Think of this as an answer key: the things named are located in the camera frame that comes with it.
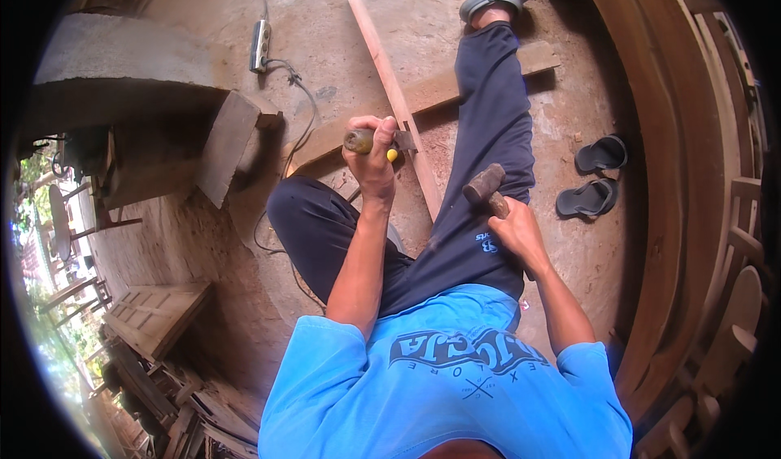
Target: blue t-shirt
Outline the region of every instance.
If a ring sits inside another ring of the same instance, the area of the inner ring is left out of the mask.
[[[515,338],[518,303],[465,284],[357,327],[305,316],[290,337],[260,425],[264,459],[420,457],[478,439],[505,457],[629,457],[632,425],[602,343],[558,370]]]

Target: hammer head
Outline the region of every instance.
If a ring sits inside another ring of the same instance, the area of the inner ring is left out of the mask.
[[[494,162],[464,185],[464,196],[471,204],[484,203],[502,185],[504,176],[502,165]]]

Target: concrete floor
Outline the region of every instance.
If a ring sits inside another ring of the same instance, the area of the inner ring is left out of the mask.
[[[365,2],[400,82],[452,67],[462,35],[462,0]],[[315,94],[315,125],[384,94],[347,0],[268,0],[268,8],[271,55],[288,59]],[[247,69],[252,27],[262,11],[262,0],[154,0],[146,16],[227,45],[236,88],[259,92],[283,110],[287,141],[301,134],[312,112],[306,95],[288,85],[284,70],[258,77]],[[562,64],[554,73],[527,81],[537,158],[531,206],[553,263],[591,318],[598,339],[607,341],[611,328],[626,339],[643,277],[648,199],[629,85],[590,0],[531,0],[516,30],[522,43],[548,41]],[[457,111],[444,109],[417,121],[444,191]],[[620,200],[595,220],[560,220],[556,194],[597,177],[576,172],[574,153],[613,132],[630,149],[624,169],[605,173],[620,181]],[[320,179],[345,196],[355,188],[344,167],[320,168]],[[399,184],[391,221],[408,251],[417,255],[431,220],[411,166],[400,171]],[[321,311],[296,287],[285,255],[267,255],[251,242],[270,188],[268,182],[255,183],[231,195],[221,211],[198,190],[148,200],[125,208],[125,217],[142,217],[142,224],[90,236],[98,270],[114,295],[128,285],[216,282],[216,298],[181,339],[180,354],[196,363],[212,394],[223,393],[223,402],[254,421],[259,421],[295,319]],[[257,236],[278,247],[267,221]],[[535,284],[526,286],[523,298],[530,307],[517,335],[553,359]],[[226,398],[232,388],[239,394]]]

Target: wooden hammer handle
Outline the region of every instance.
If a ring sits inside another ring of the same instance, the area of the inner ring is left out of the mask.
[[[510,215],[510,207],[498,191],[494,191],[491,194],[491,197],[488,198],[488,204],[496,217],[504,220],[507,218],[507,215]]]

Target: forearm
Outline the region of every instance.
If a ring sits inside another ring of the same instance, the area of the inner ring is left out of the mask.
[[[580,342],[596,342],[586,312],[551,264],[535,275],[555,355]]]
[[[380,308],[389,208],[364,204],[345,262],[328,297],[326,317],[369,338]]]

